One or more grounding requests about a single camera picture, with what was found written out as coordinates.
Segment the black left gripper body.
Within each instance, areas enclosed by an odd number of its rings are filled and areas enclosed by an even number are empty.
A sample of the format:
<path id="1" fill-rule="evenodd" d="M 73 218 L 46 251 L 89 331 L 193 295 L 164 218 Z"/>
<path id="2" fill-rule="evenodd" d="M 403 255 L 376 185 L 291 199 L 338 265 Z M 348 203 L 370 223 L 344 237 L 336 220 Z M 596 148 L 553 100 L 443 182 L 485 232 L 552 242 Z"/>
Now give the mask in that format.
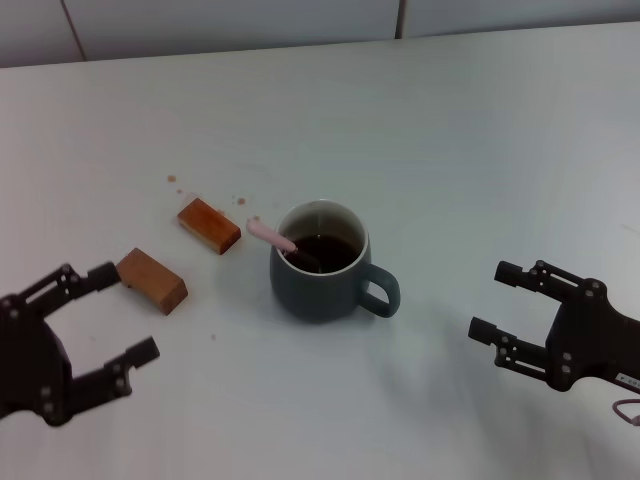
<path id="1" fill-rule="evenodd" d="M 30 302 L 15 294 L 0 299 L 0 419 L 29 411 L 50 426 L 62 426 L 72 418 L 65 407 L 70 362 L 45 321 L 71 299 L 69 294 L 42 294 Z"/>

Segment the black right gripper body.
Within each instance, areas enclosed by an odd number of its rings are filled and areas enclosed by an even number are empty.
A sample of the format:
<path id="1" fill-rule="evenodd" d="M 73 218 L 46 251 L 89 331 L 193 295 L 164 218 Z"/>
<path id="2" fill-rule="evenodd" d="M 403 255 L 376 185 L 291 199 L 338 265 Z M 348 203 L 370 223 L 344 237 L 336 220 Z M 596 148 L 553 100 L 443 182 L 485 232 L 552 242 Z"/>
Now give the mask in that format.
<path id="1" fill-rule="evenodd" d="M 546 383 L 557 391 L 597 378 L 640 392 L 640 321 L 616 311 L 599 280 L 583 280 L 561 302 L 545 349 Z"/>

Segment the pink handled metal spoon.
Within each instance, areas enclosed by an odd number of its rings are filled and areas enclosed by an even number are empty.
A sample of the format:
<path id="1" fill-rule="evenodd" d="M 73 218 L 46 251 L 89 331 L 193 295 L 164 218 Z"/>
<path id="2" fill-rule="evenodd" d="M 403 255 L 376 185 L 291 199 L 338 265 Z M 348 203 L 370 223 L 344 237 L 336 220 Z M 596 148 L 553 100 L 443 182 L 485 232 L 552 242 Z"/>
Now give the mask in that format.
<path id="1" fill-rule="evenodd" d="M 263 224 L 260 220 L 255 218 L 249 219 L 246 222 L 246 230 L 252 236 L 279 250 L 283 255 L 293 256 L 300 260 L 305 266 L 308 266 L 314 271 L 321 272 L 320 263 L 314 257 L 302 252 L 293 241 Z"/>

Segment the grey ceramic cup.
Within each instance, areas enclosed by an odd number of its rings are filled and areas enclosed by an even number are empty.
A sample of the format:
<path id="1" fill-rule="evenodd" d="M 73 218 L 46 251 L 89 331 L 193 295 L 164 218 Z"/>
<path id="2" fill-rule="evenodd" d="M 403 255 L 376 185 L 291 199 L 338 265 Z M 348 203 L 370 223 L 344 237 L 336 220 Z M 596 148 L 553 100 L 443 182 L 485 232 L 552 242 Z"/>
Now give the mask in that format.
<path id="1" fill-rule="evenodd" d="M 273 247 L 271 287 L 280 305 L 293 316 L 322 323 L 346 317 L 359 307 L 382 318 L 392 317 L 399 309 L 399 283 L 372 263 L 369 232 L 349 208 L 326 199 L 307 202 L 291 209 L 276 231 L 293 242 L 314 234 L 332 235 L 359 251 L 348 267 L 316 274 L 291 265 Z"/>

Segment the notched wooden block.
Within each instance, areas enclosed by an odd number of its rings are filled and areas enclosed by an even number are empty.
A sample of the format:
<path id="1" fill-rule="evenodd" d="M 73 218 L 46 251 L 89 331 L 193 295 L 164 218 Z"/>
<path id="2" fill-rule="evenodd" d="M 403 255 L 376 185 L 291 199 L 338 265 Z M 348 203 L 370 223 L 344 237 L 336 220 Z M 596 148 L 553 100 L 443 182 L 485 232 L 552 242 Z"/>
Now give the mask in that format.
<path id="1" fill-rule="evenodd" d="M 188 296 L 184 280 L 163 264 L 134 248 L 117 265 L 121 282 L 168 316 Z"/>

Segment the solid wooden block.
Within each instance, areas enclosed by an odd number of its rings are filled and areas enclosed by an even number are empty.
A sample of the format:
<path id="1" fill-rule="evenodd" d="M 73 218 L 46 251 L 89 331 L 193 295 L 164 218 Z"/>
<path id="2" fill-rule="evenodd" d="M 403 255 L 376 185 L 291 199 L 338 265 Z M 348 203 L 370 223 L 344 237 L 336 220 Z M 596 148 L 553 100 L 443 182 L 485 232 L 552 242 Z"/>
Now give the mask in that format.
<path id="1" fill-rule="evenodd" d="M 177 215 L 179 224 L 218 255 L 223 255 L 240 238 L 241 229 L 200 198 L 195 198 Z"/>

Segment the dark coffee liquid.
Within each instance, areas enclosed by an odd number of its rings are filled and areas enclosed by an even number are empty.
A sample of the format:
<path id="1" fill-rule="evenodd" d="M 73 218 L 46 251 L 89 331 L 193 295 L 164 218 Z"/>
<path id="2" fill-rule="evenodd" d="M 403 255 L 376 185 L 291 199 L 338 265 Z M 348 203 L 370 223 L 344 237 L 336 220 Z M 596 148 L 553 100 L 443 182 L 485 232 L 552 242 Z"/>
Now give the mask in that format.
<path id="1" fill-rule="evenodd" d="M 340 271 L 359 256 L 359 251 L 338 237 L 314 234 L 294 241 L 296 250 L 284 258 L 296 268 L 316 274 Z"/>

